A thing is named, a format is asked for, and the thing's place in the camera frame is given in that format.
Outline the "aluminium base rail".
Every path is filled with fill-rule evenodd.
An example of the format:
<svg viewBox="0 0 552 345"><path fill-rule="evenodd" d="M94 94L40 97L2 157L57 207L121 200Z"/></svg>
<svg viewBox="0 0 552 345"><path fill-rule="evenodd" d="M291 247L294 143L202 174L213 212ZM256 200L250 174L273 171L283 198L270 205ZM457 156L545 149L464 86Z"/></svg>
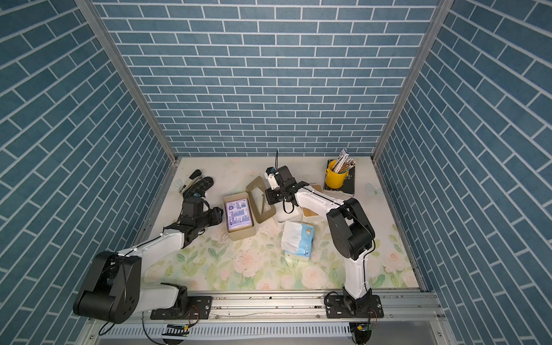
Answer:
<svg viewBox="0 0 552 345"><path fill-rule="evenodd" d="M435 293L375 290L353 316L326 290L208 292L179 320L135 314L110 328L89 321L78 344L455 344Z"/></svg>

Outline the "floral table mat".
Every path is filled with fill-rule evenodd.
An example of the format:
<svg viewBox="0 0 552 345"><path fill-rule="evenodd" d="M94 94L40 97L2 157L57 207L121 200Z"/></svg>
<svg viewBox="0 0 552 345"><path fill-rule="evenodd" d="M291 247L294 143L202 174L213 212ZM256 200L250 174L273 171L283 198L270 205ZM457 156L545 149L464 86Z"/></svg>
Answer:
<svg viewBox="0 0 552 345"><path fill-rule="evenodd" d="M181 212L180 187L195 170L214 179L206 194L212 206L222 206L227 195L242 193L273 165L271 158L186 158L180 161L171 187L152 229L153 235L173 223ZM417 288L411 261L382 192L372 160L356 160L354 197L375 229L375 251L365 262L372 288ZM200 290L320 290L340 289L345 281L343 257L335 248L321 216L298 222L313 224L313 254L307 262L284 256L284 223L275 217L260 224L254 237L230 240L226 224L208 228L189 246L173 252L142 275L142 284L184 285Z"/></svg>

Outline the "yellow pen cup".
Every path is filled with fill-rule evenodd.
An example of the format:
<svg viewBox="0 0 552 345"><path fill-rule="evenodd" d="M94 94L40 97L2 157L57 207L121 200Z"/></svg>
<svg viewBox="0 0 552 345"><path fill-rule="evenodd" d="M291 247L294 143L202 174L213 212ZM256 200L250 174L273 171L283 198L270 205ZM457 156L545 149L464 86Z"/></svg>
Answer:
<svg viewBox="0 0 552 345"><path fill-rule="evenodd" d="M335 160L329 160L326 168L325 175L325 188L328 190L337 190L342 188L345 184L345 180L348 178L348 172L334 172L332 168L336 165Z"/></svg>

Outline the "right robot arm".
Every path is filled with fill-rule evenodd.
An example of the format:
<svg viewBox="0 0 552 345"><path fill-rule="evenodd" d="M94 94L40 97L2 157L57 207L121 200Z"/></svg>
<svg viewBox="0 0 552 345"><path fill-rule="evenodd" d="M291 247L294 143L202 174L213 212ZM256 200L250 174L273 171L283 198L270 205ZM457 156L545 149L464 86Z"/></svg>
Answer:
<svg viewBox="0 0 552 345"><path fill-rule="evenodd" d="M367 279L365 261L375 250L375 230L360 202L332 198L306 182L297 182L288 167L267 168L270 187L265 191L268 204L290 203L326 217L333 245L344 258L345 283L342 292L326 295L329 318L375 319L384 316L381 302Z"/></svg>

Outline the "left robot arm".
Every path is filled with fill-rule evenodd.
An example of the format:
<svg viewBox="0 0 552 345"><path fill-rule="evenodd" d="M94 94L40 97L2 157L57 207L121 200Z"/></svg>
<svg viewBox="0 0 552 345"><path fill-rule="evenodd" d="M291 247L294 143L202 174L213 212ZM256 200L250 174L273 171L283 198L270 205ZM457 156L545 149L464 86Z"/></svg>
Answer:
<svg viewBox="0 0 552 345"><path fill-rule="evenodd" d="M201 197L185 198L177 221L155 238L118 252L94 257L73 303L73 313L121 324L134 313L152 312L154 319L181 319L191 314L188 289L161 283L142 286L142 275L165 256L182 250L205 229L221 224L224 211Z"/></svg>

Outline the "black glasses case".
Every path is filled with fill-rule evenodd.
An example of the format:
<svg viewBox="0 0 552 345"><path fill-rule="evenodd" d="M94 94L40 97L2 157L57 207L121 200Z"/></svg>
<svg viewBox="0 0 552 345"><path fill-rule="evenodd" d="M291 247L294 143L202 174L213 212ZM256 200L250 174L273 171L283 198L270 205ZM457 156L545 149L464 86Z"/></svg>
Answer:
<svg viewBox="0 0 552 345"><path fill-rule="evenodd" d="M183 193L183 198L205 198L206 192L214 185L214 179L212 177L201 178L201 180L194 183L188 190Z"/></svg>

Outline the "blue white tissue pack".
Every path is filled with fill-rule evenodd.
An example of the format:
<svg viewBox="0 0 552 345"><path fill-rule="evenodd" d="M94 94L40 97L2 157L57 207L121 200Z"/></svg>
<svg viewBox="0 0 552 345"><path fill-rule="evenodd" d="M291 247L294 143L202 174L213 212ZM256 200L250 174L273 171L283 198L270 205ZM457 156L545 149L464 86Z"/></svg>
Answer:
<svg viewBox="0 0 552 345"><path fill-rule="evenodd" d="M286 221L283 227L281 248L284 256L307 262L311 259L315 227L310 224Z"/></svg>

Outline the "purple tissue paper pack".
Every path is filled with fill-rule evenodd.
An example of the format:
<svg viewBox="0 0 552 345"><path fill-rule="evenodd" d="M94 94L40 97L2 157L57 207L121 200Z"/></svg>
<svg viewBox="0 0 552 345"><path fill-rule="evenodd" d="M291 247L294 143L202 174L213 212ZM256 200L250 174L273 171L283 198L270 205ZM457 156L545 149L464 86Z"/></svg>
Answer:
<svg viewBox="0 0 552 345"><path fill-rule="evenodd" d="M227 226L230 232L251 228L254 225L247 198L224 202Z"/></svg>

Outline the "black book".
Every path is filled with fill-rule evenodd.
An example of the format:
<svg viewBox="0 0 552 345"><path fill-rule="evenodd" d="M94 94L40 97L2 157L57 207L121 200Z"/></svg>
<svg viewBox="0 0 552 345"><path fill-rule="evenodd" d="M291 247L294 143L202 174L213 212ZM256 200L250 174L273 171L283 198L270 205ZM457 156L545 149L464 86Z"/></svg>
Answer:
<svg viewBox="0 0 552 345"><path fill-rule="evenodd" d="M353 167L352 169L350 169L348 171L349 173L349 176L348 178L345 180L345 184L342 188L339 188L337 190L328 190L325 188L325 181L324 181L324 186L323 186L323 189L325 191L339 191L339 192L342 192L342 193L345 193L345 194L349 194L349 195L354 195L354 192L355 192L355 167Z"/></svg>

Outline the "beige black stapler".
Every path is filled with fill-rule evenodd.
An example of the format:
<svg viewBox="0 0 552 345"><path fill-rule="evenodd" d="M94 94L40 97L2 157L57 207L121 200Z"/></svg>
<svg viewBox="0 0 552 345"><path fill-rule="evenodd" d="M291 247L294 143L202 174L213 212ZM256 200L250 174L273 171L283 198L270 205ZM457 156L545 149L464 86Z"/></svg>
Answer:
<svg viewBox="0 0 552 345"><path fill-rule="evenodd" d="M200 177L202 172L200 170L195 170L189 177L186 182L180 187L179 193L184 194Z"/></svg>

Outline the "white tissue box base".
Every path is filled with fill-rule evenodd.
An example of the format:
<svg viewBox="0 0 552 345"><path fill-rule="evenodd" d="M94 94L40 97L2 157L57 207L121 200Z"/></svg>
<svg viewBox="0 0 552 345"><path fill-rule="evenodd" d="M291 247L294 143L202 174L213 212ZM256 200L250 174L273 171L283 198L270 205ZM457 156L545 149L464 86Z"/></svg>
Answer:
<svg viewBox="0 0 552 345"><path fill-rule="evenodd" d="M286 221L300 221L303 216L301 207L295 206L292 203L283 201L275 204L275 220L278 223L285 223Z"/></svg>

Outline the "white box wooden lid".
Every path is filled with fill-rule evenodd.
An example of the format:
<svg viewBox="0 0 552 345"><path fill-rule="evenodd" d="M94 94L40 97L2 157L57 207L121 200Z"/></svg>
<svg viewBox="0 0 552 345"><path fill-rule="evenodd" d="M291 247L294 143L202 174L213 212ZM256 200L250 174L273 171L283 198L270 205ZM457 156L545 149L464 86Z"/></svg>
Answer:
<svg viewBox="0 0 552 345"><path fill-rule="evenodd" d="M298 203L303 209L304 217L326 216L326 201L322 191L321 185L308 185L300 189Z"/></svg>

